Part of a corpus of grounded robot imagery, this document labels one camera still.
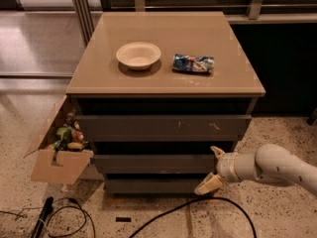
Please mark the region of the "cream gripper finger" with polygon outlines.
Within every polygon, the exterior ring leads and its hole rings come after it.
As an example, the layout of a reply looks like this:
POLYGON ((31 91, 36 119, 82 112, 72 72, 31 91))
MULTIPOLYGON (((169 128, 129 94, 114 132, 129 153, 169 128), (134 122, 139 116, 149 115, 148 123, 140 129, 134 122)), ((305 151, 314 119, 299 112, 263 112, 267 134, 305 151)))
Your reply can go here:
POLYGON ((222 178, 219 175, 210 173, 207 177, 195 188, 194 192, 197 195, 204 195, 219 189, 224 185, 222 178))
POLYGON ((211 146, 210 149, 213 151, 215 157, 218 160, 220 160, 225 155, 225 152, 216 146, 211 146))

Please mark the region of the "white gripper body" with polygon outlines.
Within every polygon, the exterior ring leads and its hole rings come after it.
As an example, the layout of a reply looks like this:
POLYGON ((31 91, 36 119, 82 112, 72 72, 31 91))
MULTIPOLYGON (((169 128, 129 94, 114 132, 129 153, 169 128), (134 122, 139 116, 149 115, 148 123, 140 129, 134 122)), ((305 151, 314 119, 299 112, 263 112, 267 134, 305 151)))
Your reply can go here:
POLYGON ((238 182, 239 178, 235 170, 236 153, 220 154, 217 159, 216 170, 218 175, 226 182, 238 182))

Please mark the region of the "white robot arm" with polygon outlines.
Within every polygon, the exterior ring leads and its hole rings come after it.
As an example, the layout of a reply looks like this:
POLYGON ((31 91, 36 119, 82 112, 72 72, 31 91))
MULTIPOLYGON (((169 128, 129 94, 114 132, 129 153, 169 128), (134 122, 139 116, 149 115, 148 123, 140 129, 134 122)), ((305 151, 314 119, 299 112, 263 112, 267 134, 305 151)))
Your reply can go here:
POLYGON ((198 195, 219 189, 225 183, 251 180, 274 186, 297 184, 317 195, 317 168, 292 155, 276 144, 264 144, 254 153, 225 153, 211 147, 218 162, 217 174, 209 173, 196 187, 198 195))

